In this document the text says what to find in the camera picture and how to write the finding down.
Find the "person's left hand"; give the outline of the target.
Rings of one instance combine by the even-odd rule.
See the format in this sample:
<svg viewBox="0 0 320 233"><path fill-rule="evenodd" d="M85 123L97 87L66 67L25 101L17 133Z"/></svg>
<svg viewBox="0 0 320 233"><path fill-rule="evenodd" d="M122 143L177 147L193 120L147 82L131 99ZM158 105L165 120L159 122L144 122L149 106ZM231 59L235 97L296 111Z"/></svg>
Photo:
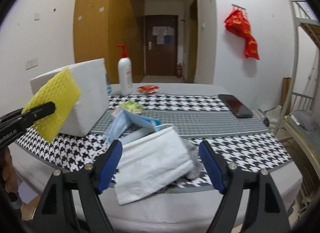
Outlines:
<svg viewBox="0 0 320 233"><path fill-rule="evenodd" d="M18 192L18 179L12 163L12 156L8 147L3 149L4 153L4 165L2 171L2 177L5 181L4 187L8 193Z"/></svg>

